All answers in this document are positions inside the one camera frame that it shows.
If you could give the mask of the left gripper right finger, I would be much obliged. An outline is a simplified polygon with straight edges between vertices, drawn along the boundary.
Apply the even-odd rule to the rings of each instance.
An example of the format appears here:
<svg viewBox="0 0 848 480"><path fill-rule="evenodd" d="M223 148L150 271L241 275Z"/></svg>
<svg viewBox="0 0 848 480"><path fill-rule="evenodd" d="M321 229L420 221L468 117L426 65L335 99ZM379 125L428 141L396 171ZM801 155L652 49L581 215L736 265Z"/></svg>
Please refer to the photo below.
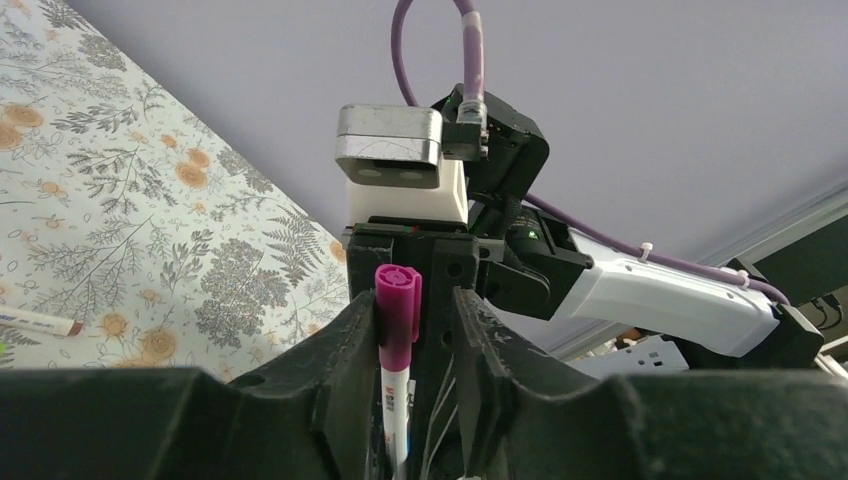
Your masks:
<svg viewBox="0 0 848 480"><path fill-rule="evenodd" d="M810 371L595 380L453 292L464 470L484 479L843 479L847 383Z"/></svg>

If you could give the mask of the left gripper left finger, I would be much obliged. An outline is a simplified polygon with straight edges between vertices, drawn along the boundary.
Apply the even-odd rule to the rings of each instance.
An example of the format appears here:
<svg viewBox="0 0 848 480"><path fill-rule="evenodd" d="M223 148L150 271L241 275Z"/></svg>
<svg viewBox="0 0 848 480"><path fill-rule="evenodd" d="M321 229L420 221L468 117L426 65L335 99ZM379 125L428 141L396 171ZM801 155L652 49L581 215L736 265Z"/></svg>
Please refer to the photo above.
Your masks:
<svg viewBox="0 0 848 480"><path fill-rule="evenodd" d="M223 383L198 368L7 371L5 479L375 479L374 295Z"/></svg>

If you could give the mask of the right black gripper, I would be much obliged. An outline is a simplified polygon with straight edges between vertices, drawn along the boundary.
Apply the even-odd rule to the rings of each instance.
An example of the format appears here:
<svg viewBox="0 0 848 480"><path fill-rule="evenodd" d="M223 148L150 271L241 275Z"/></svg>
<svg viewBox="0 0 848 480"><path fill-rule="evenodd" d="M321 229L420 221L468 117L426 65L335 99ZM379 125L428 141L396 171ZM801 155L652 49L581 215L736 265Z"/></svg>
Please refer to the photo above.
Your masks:
<svg viewBox="0 0 848 480"><path fill-rule="evenodd" d="M455 289L473 289L478 276L478 243L460 227L358 223L346 232L351 296L374 291L384 264L412 267L423 279L419 338L413 344L409 381L410 450L406 479L456 479L457 401L453 351Z"/></svg>

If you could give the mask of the brown cap white pen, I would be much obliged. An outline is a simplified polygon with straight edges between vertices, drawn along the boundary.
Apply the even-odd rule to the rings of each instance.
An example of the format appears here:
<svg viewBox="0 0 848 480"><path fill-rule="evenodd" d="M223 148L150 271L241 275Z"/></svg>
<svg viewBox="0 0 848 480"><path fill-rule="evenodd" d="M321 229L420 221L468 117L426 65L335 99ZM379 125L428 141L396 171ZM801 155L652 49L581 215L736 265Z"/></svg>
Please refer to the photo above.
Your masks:
<svg viewBox="0 0 848 480"><path fill-rule="evenodd" d="M5 305L1 306L1 325L60 337L76 336L84 326L83 323L75 320L40 312L25 311Z"/></svg>

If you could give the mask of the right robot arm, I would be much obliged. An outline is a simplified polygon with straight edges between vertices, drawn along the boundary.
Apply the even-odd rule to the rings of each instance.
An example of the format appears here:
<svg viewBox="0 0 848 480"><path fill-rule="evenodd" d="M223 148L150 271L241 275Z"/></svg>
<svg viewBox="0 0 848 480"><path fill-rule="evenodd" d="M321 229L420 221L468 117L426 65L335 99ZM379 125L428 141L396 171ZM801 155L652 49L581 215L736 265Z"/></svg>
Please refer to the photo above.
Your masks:
<svg viewBox="0 0 848 480"><path fill-rule="evenodd" d="M352 297L394 479L833 479L795 375L823 339L744 270L674 268L521 202L548 155L493 95L349 104Z"/></svg>

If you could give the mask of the floral table mat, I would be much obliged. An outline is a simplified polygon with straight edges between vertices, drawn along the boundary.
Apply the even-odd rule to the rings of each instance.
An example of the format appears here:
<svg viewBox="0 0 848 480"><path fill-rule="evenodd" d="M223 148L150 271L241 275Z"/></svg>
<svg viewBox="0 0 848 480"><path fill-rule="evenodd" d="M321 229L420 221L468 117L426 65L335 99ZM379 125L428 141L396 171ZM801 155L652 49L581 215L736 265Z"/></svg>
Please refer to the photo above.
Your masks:
<svg viewBox="0 0 848 480"><path fill-rule="evenodd" d="M230 380L348 301L340 243L62 1L1 5L5 370L203 368Z"/></svg>

